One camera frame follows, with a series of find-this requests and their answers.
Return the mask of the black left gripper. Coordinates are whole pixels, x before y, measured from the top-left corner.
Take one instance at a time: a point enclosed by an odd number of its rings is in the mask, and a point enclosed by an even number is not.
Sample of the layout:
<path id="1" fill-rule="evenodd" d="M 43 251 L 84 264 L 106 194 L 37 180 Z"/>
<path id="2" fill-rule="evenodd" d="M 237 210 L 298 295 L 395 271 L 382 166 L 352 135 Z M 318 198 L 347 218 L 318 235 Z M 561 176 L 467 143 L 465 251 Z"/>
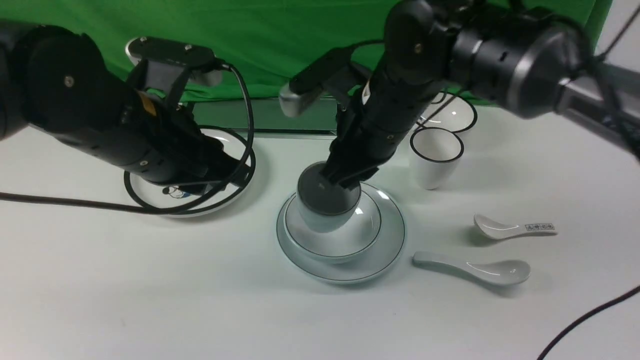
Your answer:
<path id="1" fill-rule="evenodd" d="M 93 155 L 163 191 L 203 196 L 249 182 L 250 167 L 225 151 L 222 141 L 205 135 L 190 111 L 169 111 L 138 92 L 122 105 L 118 118 L 93 132 Z"/>

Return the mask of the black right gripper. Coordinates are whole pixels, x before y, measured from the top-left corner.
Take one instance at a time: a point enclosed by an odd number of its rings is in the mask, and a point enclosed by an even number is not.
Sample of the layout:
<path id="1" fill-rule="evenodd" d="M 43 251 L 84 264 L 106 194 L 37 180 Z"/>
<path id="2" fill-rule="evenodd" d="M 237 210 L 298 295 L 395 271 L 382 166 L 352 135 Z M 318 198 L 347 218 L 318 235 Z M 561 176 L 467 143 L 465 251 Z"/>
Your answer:
<path id="1" fill-rule="evenodd" d="M 378 65 L 338 121 L 338 135 L 320 175 L 330 185 L 345 189 L 372 178 L 393 157 L 442 87 L 441 79 L 413 84 L 390 66 Z"/>

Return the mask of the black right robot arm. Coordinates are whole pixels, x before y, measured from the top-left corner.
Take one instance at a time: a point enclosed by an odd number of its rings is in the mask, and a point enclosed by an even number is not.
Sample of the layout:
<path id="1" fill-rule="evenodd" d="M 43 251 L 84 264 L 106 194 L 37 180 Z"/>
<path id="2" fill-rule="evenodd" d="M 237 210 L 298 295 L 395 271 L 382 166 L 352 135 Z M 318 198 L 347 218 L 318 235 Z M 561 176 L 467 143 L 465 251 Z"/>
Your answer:
<path id="1" fill-rule="evenodd" d="M 350 189 L 388 162 L 434 97 L 454 85 L 522 119 L 590 121 L 639 157 L 639 98 L 624 93 L 580 23 L 544 7 L 484 0 L 403 0 L 383 52 L 355 92 L 321 170 Z"/>

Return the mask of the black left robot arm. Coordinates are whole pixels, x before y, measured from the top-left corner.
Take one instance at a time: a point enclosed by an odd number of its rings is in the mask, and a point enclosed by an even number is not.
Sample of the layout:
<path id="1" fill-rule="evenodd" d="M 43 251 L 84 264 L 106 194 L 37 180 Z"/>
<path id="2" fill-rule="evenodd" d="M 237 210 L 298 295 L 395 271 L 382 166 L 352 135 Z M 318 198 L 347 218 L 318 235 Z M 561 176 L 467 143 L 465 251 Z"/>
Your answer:
<path id="1" fill-rule="evenodd" d="M 248 182 L 249 166 L 206 136 L 180 105 L 189 83 L 215 86 L 223 62 L 207 47 L 134 38 L 134 68 L 120 79 L 87 34 L 1 20 L 1 137 L 33 127 L 156 186 L 201 195 L 224 180 Z"/>

